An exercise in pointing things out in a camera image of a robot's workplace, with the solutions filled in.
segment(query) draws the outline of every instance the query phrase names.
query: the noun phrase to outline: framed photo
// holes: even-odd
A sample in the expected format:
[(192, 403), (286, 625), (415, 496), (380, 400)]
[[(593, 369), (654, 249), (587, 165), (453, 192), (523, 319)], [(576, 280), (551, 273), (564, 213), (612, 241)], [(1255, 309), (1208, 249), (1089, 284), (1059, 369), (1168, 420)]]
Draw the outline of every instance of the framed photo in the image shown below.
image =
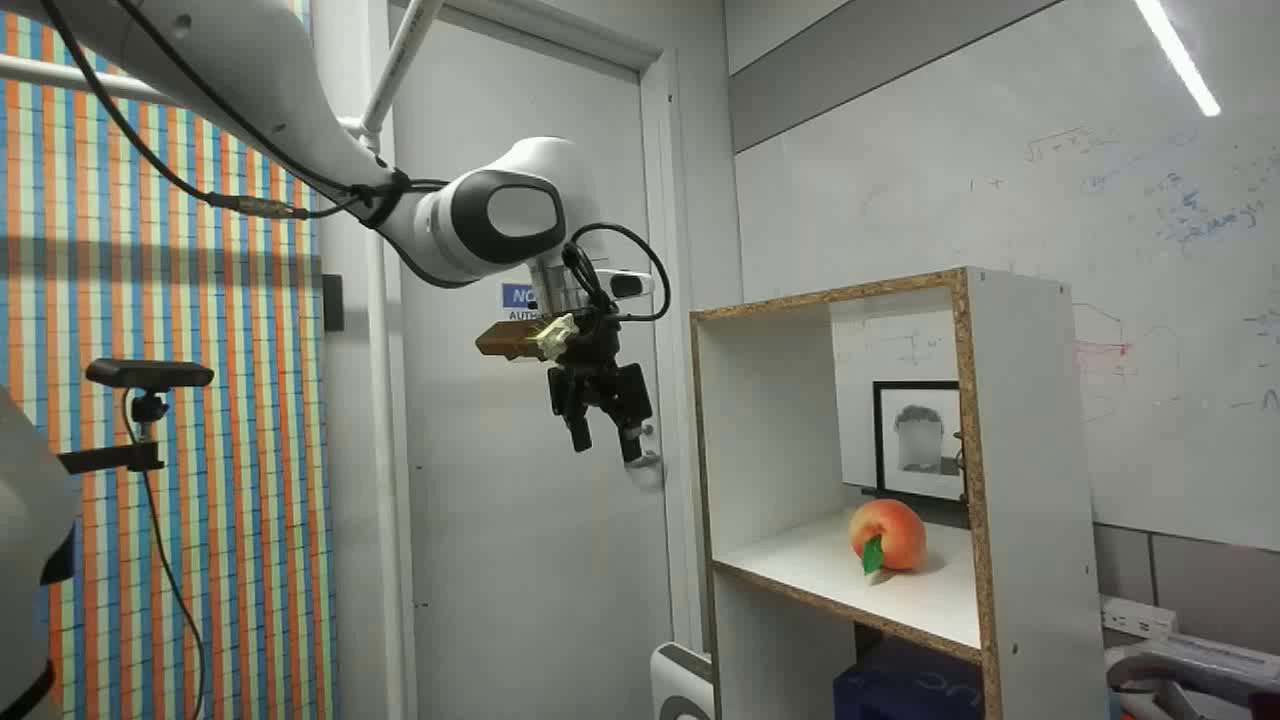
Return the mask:
[(874, 487), (910, 501), (962, 501), (959, 385), (870, 385)]

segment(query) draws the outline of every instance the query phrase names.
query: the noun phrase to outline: picture frame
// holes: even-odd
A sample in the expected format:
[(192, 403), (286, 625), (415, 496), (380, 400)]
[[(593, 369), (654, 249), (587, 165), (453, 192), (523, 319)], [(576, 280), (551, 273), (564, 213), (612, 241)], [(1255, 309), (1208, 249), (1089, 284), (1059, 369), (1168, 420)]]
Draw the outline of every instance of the picture frame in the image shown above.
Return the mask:
[(954, 381), (874, 381), (870, 423), (879, 496), (962, 503)]

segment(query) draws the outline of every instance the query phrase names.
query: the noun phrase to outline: peach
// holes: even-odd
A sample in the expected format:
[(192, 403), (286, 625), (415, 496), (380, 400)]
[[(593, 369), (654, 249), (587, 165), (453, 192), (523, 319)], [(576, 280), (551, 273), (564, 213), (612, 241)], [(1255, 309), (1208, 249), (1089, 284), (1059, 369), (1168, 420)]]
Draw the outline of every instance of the peach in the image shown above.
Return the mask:
[(924, 519), (900, 501), (866, 501), (848, 519), (848, 545), (865, 572), (910, 572), (924, 564)]

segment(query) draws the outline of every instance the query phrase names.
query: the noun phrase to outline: white door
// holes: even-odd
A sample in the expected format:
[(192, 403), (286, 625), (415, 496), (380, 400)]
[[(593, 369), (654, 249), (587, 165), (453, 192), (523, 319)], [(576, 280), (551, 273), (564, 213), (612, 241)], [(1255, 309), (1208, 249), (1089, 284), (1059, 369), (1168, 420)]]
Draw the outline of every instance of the white door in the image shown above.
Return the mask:
[[(605, 216), (643, 230), (634, 75), (438, 20), (396, 104), (396, 160), (454, 176), (519, 134), (568, 134)], [(475, 353), (523, 280), (402, 291), (418, 715), (638, 720), (671, 625), (661, 467), (623, 467), (599, 411), (576, 456), (543, 369)], [(623, 360), (654, 386), (643, 333), (629, 325)]]

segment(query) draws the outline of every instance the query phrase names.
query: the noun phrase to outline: colorful striped wall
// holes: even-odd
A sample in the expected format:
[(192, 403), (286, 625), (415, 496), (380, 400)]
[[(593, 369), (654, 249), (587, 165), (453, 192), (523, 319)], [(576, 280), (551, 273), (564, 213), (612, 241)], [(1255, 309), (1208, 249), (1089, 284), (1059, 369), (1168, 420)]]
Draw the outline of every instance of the colorful striped wall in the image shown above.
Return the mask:
[[(64, 60), (0, 17), (0, 48)], [(0, 385), (47, 445), (123, 440), (94, 356), (214, 369), (174, 391), (153, 477), (183, 596), (206, 638), (205, 715), (332, 715), (332, 596), (318, 467), (318, 241), (197, 208), (81, 91), (0, 83)], [(309, 201), (205, 118), (126, 104), (179, 176)], [(81, 575), (51, 596), (64, 715), (187, 715), (197, 644), (153, 551), (137, 477), (81, 480)]]

